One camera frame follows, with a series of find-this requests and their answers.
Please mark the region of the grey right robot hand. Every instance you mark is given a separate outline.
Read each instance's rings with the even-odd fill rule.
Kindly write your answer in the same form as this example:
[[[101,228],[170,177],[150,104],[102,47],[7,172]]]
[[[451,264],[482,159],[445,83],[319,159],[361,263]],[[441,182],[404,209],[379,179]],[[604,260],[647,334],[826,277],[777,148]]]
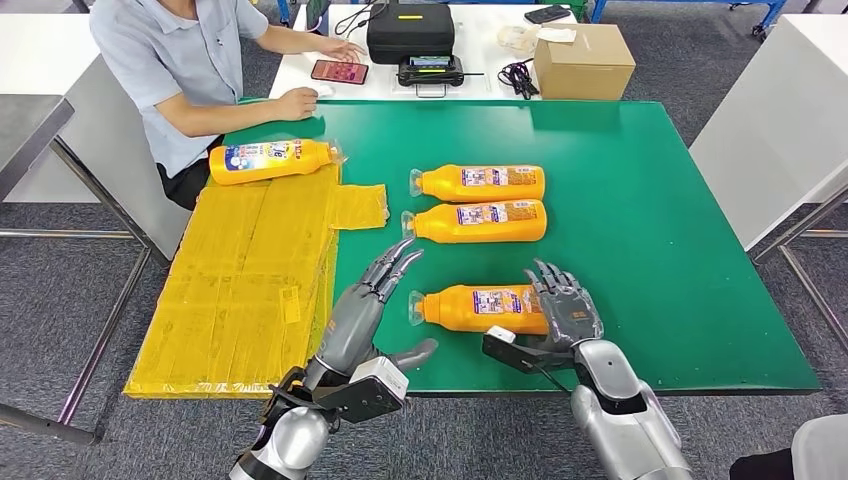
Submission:
[[[586,340],[601,339],[604,327],[586,288],[568,271],[534,259],[535,269],[525,269],[537,303],[545,317],[547,334],[529,345],[548,352],[569,352]]]

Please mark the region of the person's left hand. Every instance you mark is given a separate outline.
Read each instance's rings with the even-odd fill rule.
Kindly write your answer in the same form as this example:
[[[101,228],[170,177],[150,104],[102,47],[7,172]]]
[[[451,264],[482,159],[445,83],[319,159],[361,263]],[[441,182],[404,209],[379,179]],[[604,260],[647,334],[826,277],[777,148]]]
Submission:
[[[340,62],[358,63],[366,51],[359,45],[339,38],[318,37],[316,50]]]

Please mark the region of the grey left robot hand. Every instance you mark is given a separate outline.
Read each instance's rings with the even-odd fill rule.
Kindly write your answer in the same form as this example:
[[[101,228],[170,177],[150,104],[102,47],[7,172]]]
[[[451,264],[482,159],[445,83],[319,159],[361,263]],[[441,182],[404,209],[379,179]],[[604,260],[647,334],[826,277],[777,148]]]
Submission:
[[[385,354],[373,339],[385,304],[410,265],[423,255],[421,249],[405,252],[413,242],[409,237],[390,246],[337,299],[319,348],[305,368],[306,389],[346,381],[360,364]]]

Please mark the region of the person's right hand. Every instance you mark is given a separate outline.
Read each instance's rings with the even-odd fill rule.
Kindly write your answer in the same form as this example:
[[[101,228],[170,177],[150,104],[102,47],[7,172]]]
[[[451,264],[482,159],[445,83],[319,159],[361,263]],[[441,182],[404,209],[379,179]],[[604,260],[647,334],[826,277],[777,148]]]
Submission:
[[[272,101],[275,121],[300,121],[313,115],[319,94],[309,87],[299,87],[287,91]]]

